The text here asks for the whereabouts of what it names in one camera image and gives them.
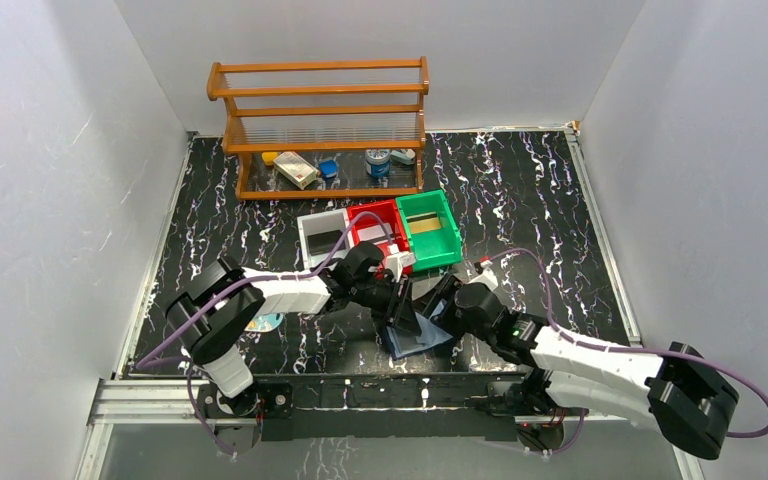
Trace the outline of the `red plastic bin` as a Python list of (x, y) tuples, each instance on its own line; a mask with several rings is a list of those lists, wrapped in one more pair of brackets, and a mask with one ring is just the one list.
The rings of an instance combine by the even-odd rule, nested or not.
[(375, 244), (385, 255), (389, 254), (391, 246), (395, 245), (401, 253), (412, 254), (395, 199), (364, 203), (347, 208), (350, 221), (364, 212), (377, 216), (382, 225), (370, 216), (363, 216), (351, 228), (351, 238), (354, 244), (369, 241)]

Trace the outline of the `wooden shelf rack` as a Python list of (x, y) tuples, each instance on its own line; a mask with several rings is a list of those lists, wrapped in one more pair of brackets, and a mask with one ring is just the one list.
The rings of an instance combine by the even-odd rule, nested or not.
[[(223, 64), (215, 62), (206, 94), (225, 106), (222, 149), (239, 162), (239, 200), (395, 197), (423, 189), (426, 57), (407, 59)], [(415, 183), (404, 187), (312, 190), (252, 180), (266, 152), (364, 152), (410, 149)]]

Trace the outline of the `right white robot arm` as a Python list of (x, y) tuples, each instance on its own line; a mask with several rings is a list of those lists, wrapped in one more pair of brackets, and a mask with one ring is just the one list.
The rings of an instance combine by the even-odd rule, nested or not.
[(522, 395), (537, 414), (595, 410), (653, 428), (700, 459), (721, 455), (739, 395), (689, 345), (646, 353), (577, 334), (507, 307), (486, 276), (463, 282), (447, 273), (412, 305), (452, 338), (472, 335), (505, 362), (528, 367)]

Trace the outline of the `white plastic bin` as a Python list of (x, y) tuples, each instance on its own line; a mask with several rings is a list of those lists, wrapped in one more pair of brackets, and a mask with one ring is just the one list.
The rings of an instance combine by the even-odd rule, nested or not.
[(313, 270), (329, 254), (349, 224), (345, 208), (297, 218), (300, 252), (305, 269)]

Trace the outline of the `navy blue card holder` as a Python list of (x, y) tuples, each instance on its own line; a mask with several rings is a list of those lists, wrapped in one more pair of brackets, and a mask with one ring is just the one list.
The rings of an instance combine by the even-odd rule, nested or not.
[(422, 327), (419, 336), (398, 334), (394, 330), (384, 331), (381, 328), (378, 330), (383, 346), (393, 360), (424, 353), (454, 339), (452, 334), (416, 313)]

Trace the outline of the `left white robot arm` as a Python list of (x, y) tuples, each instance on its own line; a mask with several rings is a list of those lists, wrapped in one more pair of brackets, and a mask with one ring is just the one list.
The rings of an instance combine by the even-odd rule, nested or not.
[(350, 304), (386, 317), (400, 302), (405, 271), (414, 262), (412, 253), (368, 241), (312, 270), (265, 272), (221, 258), (167, 300), (168, 339), (180, 341), (191, 366), (215, 386), (220, 410), (250, 416), (269, 404), (237, 345), (254, 323), (285, 314), (328, 315)]

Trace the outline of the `green plastic bin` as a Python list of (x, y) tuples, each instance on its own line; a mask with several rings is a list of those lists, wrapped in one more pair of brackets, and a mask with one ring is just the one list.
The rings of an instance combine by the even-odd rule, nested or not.
[[(462, 237), (449, 202), (442, 190), (434, 190), (396, 199), (409, 246), (415, 256), (413, 271), (420, 272), (457, 264), (463, 259)], [(410, 217), (437, 215), (440, 230), (411, 235), (408, 230)]]

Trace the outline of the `blue toothbrush blister pack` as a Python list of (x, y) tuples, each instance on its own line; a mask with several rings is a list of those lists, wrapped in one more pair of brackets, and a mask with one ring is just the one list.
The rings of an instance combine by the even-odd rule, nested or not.
[(277, 329), (283, 322), (281, 314), (264, 315), (254, 318), (246, 326), (245, 331), (251, 333), (268, 333)]

